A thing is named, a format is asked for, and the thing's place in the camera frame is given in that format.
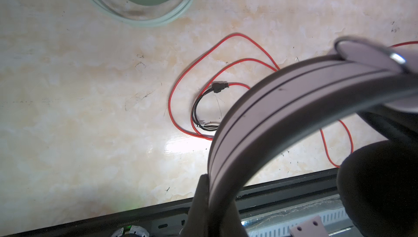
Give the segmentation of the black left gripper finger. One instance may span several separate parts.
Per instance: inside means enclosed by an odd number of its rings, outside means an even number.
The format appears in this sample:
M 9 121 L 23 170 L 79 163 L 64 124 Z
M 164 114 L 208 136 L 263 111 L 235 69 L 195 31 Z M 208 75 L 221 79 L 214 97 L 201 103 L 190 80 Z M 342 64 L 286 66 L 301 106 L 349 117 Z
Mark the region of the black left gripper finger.
M 200 176 L 182 237 L 209 237 L 209 176 Z

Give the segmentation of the white black headphones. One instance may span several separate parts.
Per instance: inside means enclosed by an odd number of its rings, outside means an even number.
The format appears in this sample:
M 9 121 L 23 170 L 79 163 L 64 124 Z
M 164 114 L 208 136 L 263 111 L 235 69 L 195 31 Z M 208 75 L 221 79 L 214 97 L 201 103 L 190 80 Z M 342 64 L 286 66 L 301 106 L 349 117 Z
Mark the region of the white black headphones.
M 337 189 L 368 237 L 418 234 L 418 53 L 341 37 L 326 56 L 280 70 L 227 113 L 211 144 L 205 215 L 220 233 L 244 184 L 278 154 L 351 114 L 385 137 L 348 156 Z

